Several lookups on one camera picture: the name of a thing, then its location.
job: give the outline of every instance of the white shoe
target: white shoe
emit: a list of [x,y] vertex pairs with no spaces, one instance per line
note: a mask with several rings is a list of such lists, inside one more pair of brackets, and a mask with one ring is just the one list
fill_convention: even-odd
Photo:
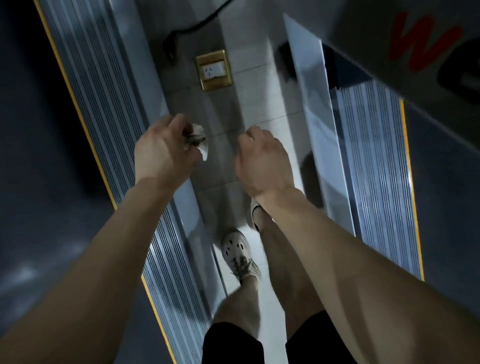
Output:
[[255,210],[257,207],[262,208],[262,207],[260,206],[260,204],[252,198],[252,200],[251,200],[251,202],[250,202],[250,220],[248,221],[248,226],[250,226],[252,229],[258,231],[257,226],[256,226],[255,223],[253,222],[253,210]]
[[220,244],[223,259],[240,283],[247,276],[262,278],[260,269],[252,259],[247,238],[238,230],[227,233]]

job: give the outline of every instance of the black cable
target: black cable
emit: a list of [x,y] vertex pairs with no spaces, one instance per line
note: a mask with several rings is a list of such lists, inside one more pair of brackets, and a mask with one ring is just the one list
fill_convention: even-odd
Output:
[[168,60],[171,62],[175,62],[177,59],[177,35],[179,34],[189,34],[196,32],[197,30],[203,28],[205,25],[210,23],[212,20],[214,20],[218,14],[225,8],[227,7],[233,0],[227,0],[225,1],[217,10],[215,10],[213,13],[211,13],[208,17],[203,19],[201,22],[191,26],[190,28],[186,29],[177,29],[177,30],[172,30],[170,34],[168,35],[167,38],[162,43],[162,48],[163,51],[165,52],[165,55],[167,56]]

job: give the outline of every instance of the tiled floor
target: tiled floor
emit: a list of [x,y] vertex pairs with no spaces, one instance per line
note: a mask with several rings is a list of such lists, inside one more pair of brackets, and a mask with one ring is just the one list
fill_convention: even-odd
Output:
[[[215,8],[223,0],[210,2]],[[195,13],[201,12],[198,5],[191,6],[195,7]],[[278,8],[265,0],[236,0],[218,20],[195,35],[181,38],[178,64],[159,70],[170,113],[185,113],[194,123],[201,124],[209,140],[208,160],[191,180],[214,244],[219,243],[228,229],[238,228],[247,237],[253,258],[262,271],[259,340],[264,345],[265,362],[275,364],[287,362],[285,316],[270,284],[260,236],[247,226],[250,199],[236,180],[234,158],[240,133],[252,125],[268,129],[285,146],[295,184],[303,190],[301,169],[311,146],[300,91],[295,81],[286,81],[279,74],[274,60],[276,48],[286,40]],[[203,92],[193,58],[222,48],[228,53],[233,86]],[[226,289],[233,292],[239,284],[218,248],[216,252]]]

